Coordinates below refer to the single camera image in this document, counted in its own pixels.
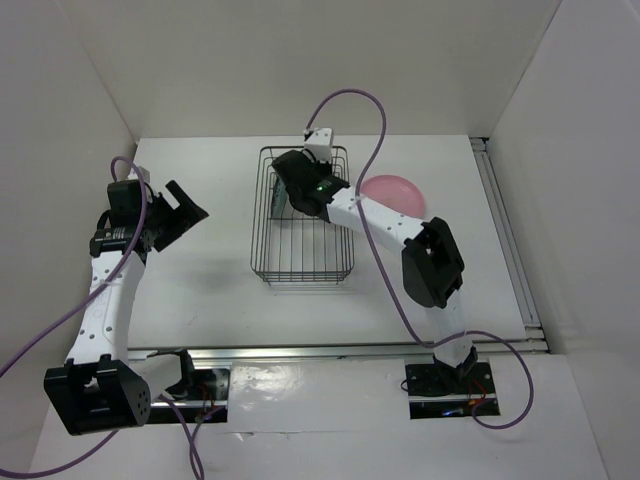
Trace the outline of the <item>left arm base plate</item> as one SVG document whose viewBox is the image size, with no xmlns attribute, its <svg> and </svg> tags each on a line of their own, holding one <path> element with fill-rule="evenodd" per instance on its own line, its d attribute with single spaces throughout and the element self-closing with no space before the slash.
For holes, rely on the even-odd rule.
<svg viewBox="0 0 640 480">
<path fill-rule="evenodd" d="M 222 424 L 228 421 L 230 385 L 229 366 L 196 368 L 187 384 L 170 387 L 163 395 L 174 402 L 188 425 Z"/>
</svg>

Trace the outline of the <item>pink plastic plate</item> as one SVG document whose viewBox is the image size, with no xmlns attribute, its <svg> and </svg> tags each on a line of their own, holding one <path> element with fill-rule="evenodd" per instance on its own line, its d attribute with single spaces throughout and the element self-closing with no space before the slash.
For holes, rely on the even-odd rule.
<svg viewBox="0 0 640 480">
<path fill-rule="evenodd" d="M 409 180 L 397 175 L 378 175 L 365 180 L 361 193 L 372 200 L 413 218 L 422 218 L 426 202 L 421 191 Z"/>
</svg>

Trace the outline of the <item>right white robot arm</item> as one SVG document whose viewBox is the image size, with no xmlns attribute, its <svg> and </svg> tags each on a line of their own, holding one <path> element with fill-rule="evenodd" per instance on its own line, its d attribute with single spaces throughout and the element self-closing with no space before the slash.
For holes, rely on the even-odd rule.
<svg viewBox="0 0 640 480">
<path fill-rule="evenodd" d="M 464 262 L 449 225 L 401 214 L 356 194 L 329 166 L 290 150 L 272 162 L 293 209 L 310 217 L 365 234 L 401 260 L 402 285 L 408 297 L 427 312 L 436 328 L 436 379 L 448 392 L 460 391 L 471 379 L 477 352 L 463 335 L 459 291 Z"/>
</svg>

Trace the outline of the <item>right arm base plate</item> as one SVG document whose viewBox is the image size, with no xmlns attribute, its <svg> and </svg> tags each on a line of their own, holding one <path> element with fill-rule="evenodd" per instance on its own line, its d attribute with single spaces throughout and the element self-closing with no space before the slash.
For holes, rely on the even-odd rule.
<svg viewBox="0 0 640 480">
<path fill-rule="evenodd" d="M 446 384 L 433 363 L 406 364 L 400 388 L 408 395 L 411 420 L 499 416 L 488 362 L 477 363 L 459 384 Z"/>
</svg>

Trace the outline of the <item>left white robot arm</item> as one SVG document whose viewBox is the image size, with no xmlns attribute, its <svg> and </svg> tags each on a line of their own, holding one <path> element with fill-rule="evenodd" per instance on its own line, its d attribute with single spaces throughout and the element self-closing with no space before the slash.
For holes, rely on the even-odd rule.
<svg viewBox="0 0 640 480">
<path fill-rule="evenodd" d="M 198 376 L 184 349 L 160 350 L 138 365 L 128 360 L 133 304 L 149 254 L 208 216 L 176 181 L 166 188 L 176 207 L 137 179 L 107 187 L 109 208 L 89 243 L 93 298 L 64 364 L 44 377 L 44 390 L 73 436 L 143 426 L 158 397 L 184 399 L 196 390 Z"/>
</svg>

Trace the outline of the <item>blue floral green plate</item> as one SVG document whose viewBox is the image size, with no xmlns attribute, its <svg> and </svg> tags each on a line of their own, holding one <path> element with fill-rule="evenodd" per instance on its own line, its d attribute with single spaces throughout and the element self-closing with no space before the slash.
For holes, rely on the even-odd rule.
<svg viewBox="0 0 640 480">
<path fill-rule="evenodd" d="M 273 219 L 282 218 L 287 202 L 288 202 L 288 195 L 286 192 L 286 188 L 282 183 L 282 181 L 279 178 L 277 178 L 273 186 L 272 197 L 271 197 L 270 212 L 271 212 L 271 217 Z"/>
</svg>

